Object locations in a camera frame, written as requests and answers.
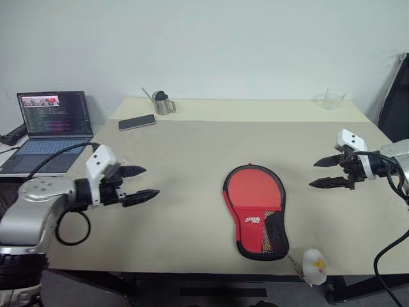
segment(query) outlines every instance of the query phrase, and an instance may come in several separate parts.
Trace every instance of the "cable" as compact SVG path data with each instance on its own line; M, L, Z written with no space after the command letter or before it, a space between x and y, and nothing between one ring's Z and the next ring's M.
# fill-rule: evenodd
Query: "cable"
M0 154L3 154L3 153L5 153L5 152L9 152L10 150L19 149L19 148L20 148L20 147L12 147L12 148L7 149L7 150L5 150L5 151L3 151L3 152L0 152Z
M98 143L94 143L94 142L85 142L85 143L81 143L81 144L76 144L76 145L72 145L70 147L61 149L59 151L57 151L56 153L52 154L51 156L49 156L48 158L46 158L43 162L41 162L39 165L37 165L37 167L35 169L33 169L33 171L27 176L25 181L28 181L30 179L32 179L32 177L35 175L35 173L37 173L37 171L42 168L45 164L47 164L50 160L52 160L53 158L57 157L58 155L62 154L63 152L67 152L71 149L74 148L78 148L78 147L83 147L83 146L87 146L87 145L92 145L94 150L96 147L99 146Z
M86 239L88 239L90 233L91 233L91 221L89 220L89 217L83 213L83 212L76 212L80 215L82 215L84 217L84 219L86 220L87 224L88 224L88 229L87 229L87 233L85 234L85 236L78 241L75 242L67 242L66 240L64 240L63 238L61 238L61 236L59 235L59 226L61 224L61 221L63 220L63 218L65 217L65 215L67 213L70 212L70 209L66 209L58 218L57 220L57 225L56 225L56 238L58 240L58 242L60 242L62 245L66 245L66 246L75 246L75 245L79 245L81 243L83 243Z
M408 200L409 197L407 197L407 195L405 195L405 193L402 190L403 187L403 183L405 182L405 174L403 172L403 169L401 167L401 165L398 163L397 160L391 159L385 155L381 155L380 153L375 153L375 152L353 152L351 155L349 155L347 157L347 159L352 159L354 156L356 155L367 155L370 157L376 157L379 158L383 161L387 161L389 164L387 165L387 178L388 178L388 183L390 185L390 187L392 188L392 190L399 196L401 197L407 205L408 204ZM398 172L399 175L399 183L397 185L397 187L395 186L395 183L392 180L392 173L391 173L391 168L390 165L393 165ZM378 279L378 281L381 283L381 285L384 287L384 289L386 290L386 292L388 292L388 294L390 295L390 297L394 300L394 302L396 303L397 306L399 307L403 307L402 303L399 301L399 299L397 299L397 297L395 296L395 294L389 289L389 287L387 286L387 284L384 282L384 280L382 279L382 277L379 274L379 270L378 270L378 262L379 259L386 254L388 251L390 251L392 248L394 248L395 246L397 246L399 243L403 242L405 239L407 239L409 237L409 230L404 233L400 238L398 238L397 240L395 240L394 242L390 243L386 248L384 248L383 250L381 250L376 256L375 259L373 261L373 270L375 272L375 276Z
M390 249L397 246L399 243L403 242L408 237L409 237L409 230L402 237L398 238L398 240L395 240L394 242L390 243L386 248L381 250L375 257L375 260L373 262L373 269L375 271L375 276L378 278L379 282L383 285L385 290L389 293L390 297L395 301L396 305L398 305L399 307L403 307L402 303L399 302L399 299L397 299L397 297L393 294L393 292L390 291L389 287L386 285L386 283L383 281L383 279L381 278L379 274L378 261L384 254L386 254L386 252L388 252Z

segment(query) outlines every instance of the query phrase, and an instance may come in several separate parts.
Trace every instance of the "gray floor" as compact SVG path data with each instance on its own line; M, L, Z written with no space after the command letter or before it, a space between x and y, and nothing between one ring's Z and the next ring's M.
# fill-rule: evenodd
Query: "gray floor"
M356 281L358 281L357 278L347 279L347 283ZM120 296L104 292L103 290L78 283L50 272L44 273L42 282L42 297L45 307L131 307L127 300ZM219 287L221 284L191 281L140 281L140 298L137 301L137 306L186 307L197 304L200 305L200 307L248 307L260 300L274 303L279 307L330 306L323 296L325 289L321 287L310 288L305 283L229 283L223 285L225 287L237 288L265 288L268 297L239 297L234 299L226 299L223 297L180 297L179 290L183 287ZM396 290L395 293L403 303L403 306L409 306L409 287ZM346 307L395 306L387 294L379 294L342 305Z

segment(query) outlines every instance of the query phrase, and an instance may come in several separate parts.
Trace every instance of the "glass cup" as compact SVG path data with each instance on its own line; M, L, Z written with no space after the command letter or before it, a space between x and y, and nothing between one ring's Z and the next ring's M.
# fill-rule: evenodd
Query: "glass cup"
M325 98L322 103L322 107L326 110L335 110L341 106L342 101L345 98L346 93L342 90L329 88L325 94Z

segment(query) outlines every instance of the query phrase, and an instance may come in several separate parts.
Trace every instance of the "desk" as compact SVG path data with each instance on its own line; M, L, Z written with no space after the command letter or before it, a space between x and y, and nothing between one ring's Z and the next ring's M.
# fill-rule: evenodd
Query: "desk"
M200 113L194 106L202 108ZM235 225L222 198L222 183L233 168L249 162L272 169L286 188L289 253L299 263L306 249L317 248L329 262L330 275L373 274L375 255L407 231L406 205L384 179L358 183L355 191L308 186L317 178L343 174L339 167L313 167L318 159L336 154L333 145L340 129L363 137L370 150L389 143L351 102L335 111L310 101L179 100L178 107L180 113L157 116L157 125L120 132L118 120L153 113L149 100L127 98L107 121L94 141L111 146L127 163L148 170L127 178L123 189L161 192L127 209L111 205L89 210L93 225L89 239L77 247L54 241L50 267L296 274L287 258L257 262L237 251ZM90 149L68 174L83 177L89 156ZM72 240L83 231L81 217L74 215L61 227L61 233ZM408 255L409 242L404 242L382 258L380 272L409 273Z

